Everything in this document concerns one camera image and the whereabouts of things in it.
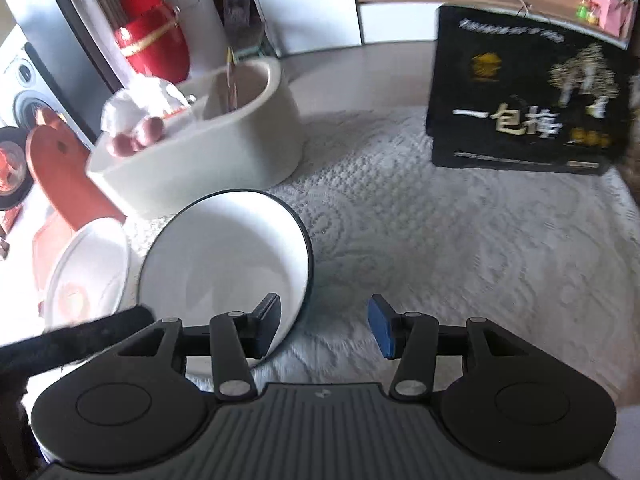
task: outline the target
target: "gold logo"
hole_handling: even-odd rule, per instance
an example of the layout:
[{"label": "gold logo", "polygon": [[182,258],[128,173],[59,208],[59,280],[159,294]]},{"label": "gold logo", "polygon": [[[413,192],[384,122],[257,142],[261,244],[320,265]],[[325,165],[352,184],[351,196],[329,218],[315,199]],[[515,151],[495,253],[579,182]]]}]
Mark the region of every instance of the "gold logo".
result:
[{"label": "gold logo", "polygon": [[502,60],[495,52],[486,52],[473,59],[474,74],[478,79],[495,80]]}]

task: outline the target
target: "red bucket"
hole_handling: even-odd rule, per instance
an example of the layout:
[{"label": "red bucket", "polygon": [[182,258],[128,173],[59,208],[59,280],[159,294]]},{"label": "red bucket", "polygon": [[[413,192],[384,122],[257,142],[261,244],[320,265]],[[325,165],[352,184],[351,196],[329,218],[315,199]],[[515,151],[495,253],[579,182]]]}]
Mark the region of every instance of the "red bucket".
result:
[{"label": "red bucket", "polygon": [[177,7],[155,6],[114,34],[120,52],[136,72],[172,83],[187,79],[189,49],[178,25]]}]

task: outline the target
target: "orange chair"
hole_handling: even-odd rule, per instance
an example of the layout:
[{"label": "orange chair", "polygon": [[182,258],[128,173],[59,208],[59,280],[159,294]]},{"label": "orange chair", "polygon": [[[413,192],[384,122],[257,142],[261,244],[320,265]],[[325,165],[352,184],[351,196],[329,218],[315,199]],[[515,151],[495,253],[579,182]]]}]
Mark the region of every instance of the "orange chair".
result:
[{"label": "orange chair", "polygon": [[26,158],[33,179],[55,212],[33,237],[33,273],[44,292],[58,255],[75,232],[98,218],[126,216],[86,176],[89,150],[50,108],[38,112],[27,138]]}]

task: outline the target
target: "white door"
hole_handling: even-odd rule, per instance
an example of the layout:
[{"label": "white door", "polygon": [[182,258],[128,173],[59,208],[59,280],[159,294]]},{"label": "white door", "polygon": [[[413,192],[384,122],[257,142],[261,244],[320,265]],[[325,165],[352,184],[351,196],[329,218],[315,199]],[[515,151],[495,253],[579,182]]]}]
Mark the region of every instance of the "white door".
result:
[{"label": "white door", "polygon": [[361,45],[355,0],[255,0],[281,56]]}]

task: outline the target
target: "beige floor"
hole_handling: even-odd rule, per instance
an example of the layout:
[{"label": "beige floor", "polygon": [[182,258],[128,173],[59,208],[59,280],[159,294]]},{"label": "beige floor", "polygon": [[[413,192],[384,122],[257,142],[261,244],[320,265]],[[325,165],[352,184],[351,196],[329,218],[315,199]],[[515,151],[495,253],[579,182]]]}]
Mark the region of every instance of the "beige floor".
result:
[{"label": "beige floor", "polygon": [[386,106],[426,106],[435,42],[381,43],[283,60],[303,115]]}]

